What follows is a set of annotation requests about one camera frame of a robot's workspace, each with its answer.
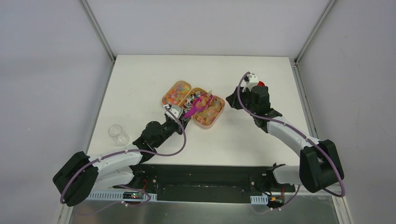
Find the magenta plastic scoop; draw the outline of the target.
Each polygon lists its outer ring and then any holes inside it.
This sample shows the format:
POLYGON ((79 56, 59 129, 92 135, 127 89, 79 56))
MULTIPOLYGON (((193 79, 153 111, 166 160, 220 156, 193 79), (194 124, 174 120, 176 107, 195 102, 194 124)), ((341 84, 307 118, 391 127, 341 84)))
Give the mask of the magenta plastic scoop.
POLYGON ((185 113, 183 118, 187 119, 187 118, 195 115, 197 112, 204 111, 210 105, 212 99, 213 99, 212 94, 205 93, 205 94, 201 95, 193 102, 192 108, 185 113))

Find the clear plastic jar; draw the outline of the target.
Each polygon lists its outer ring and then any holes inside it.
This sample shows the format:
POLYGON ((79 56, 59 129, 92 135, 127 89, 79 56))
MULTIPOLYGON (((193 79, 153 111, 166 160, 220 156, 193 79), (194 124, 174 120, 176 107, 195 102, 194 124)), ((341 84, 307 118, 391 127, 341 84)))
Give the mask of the clear plastic jar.
POLYGON ((119 124, 114 124, 108 128, 109 136, 114 140, 117 146, 126 146, 129 141, 129 135, 125 132, 123 127, 119 124))

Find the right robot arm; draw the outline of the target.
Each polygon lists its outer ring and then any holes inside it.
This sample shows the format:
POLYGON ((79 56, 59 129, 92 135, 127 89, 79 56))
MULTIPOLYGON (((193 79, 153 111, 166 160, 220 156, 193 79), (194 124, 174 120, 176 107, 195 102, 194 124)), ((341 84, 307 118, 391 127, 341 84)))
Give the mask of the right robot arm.
POLYGON ((335 143, 310 137, 291 125, 271 107, 266 86, 258 85, 246 91, 236 87, 226 101, 233 109, 247 109, 258 128, 278 138, 299 157, 297 166, 274 164, 266 172, 267 189, 277 191, 283 184, 296 184, 315 193, 344 179, 335 143))

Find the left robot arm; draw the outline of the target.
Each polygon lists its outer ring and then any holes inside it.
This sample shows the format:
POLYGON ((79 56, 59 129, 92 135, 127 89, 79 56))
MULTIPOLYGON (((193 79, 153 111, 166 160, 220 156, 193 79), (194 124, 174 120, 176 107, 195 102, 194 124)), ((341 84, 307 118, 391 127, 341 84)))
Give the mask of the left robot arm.
POLYGON ((144 163, 153 156, 165 156, 157 149, 173 134, 187 138, 185 129, 191 118, 184 114, 165 113, 165 122, 151 121, 132 144, 107 154, 87 155, 76 152, 54 175, 52 181, 60 193, 60 203, 69 207, 80 204, 92 192, 128 185, 136 189, 142 184, 142 175, 133 171, 132 166, 144 163))

